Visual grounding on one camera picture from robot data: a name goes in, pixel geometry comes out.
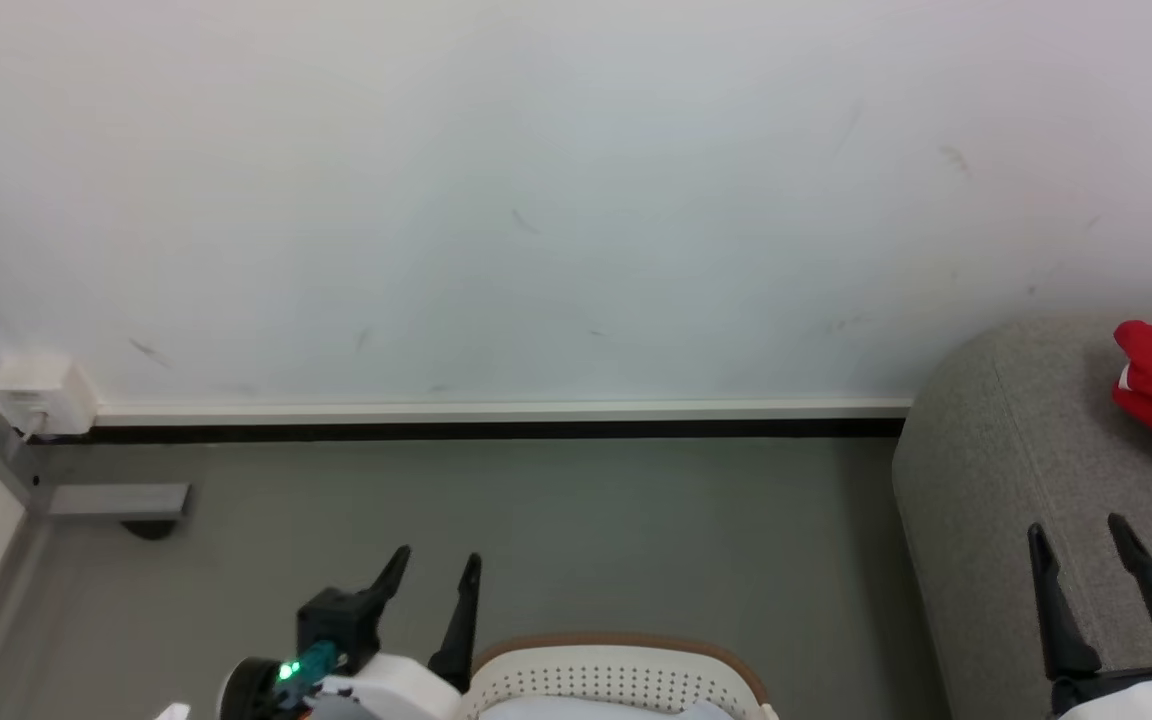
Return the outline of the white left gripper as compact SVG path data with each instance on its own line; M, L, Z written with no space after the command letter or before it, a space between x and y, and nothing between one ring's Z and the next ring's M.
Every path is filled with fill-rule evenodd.
M366 589L367 615L380 617L396 597L411 559L403 544ZM356 674L329 674L328 655L311 650L276 664L276 707L297 719L456 719L470 691L483 559L471 553L444 641L429 662L376 653Z

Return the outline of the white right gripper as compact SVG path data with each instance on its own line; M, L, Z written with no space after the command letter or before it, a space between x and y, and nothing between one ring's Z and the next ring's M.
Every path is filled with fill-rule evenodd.
M1108 529L1126 571L1132 574L1152 624L1152 555L1117 511ZM1152 719L1152 667L1100 673L1101 659L1079 632L1066 600L1060 564L1039 523L1028 526L1030 577L1036 594L1044 675L1056 719Z

